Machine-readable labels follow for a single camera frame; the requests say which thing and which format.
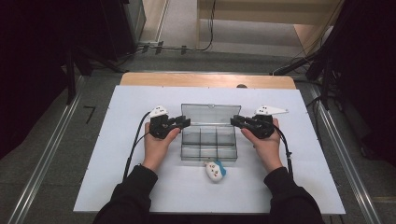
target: white board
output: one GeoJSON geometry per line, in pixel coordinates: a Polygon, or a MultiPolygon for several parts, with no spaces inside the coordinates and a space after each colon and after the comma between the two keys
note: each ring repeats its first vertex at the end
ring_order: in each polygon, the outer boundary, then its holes
{"type": "MultiPolygon", "coordinates": [[[[122,180],[142,117],[154,106],[163,105],[169,117],[174,118],[181,115],[181,104],[241,105],[240,115],[246,117],[252,117],[260,105],[288,109],[288,114],[274,117],[279,119],[280,130],[288,140],[297,185],[311,193],[322,214],[345,213],[299,91],[141,86],[116,87],[78,194],[75,212],[99,211],[110,200],[113,189],[122,180]]],[[[239,130],[236,130],[236,141],[238,159],[226,167],[227,175],[215,184],[207,177],[203,165],[186,165],[181,161],[180,134],[170,145],[157,172],[159,180],[150,194],[150,211],[269,213],[272,195],[263,184],[267,173],[255,149],[239,130]]],[[[280,156],[286,165],[282,144],[280,156]]],[[[130,170],[143,158],[142,142],[134,151],[130,170]]]]}

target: black sleeve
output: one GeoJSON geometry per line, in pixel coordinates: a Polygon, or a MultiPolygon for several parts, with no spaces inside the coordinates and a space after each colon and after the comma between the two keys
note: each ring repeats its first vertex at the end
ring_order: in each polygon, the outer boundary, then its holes
{"type": "Polygon", "coordinates": [[[150,169],[136,165],[129,176],[118,184],[93,223],[148,223],[149,194],[158,176],[150,169]]]}
{"type": "Polygon", "coordinates": [[[296,185],[285,167],[271,172],[264,183],[273,194],[270,223],[324,223],[315,199],[296,185]]]}

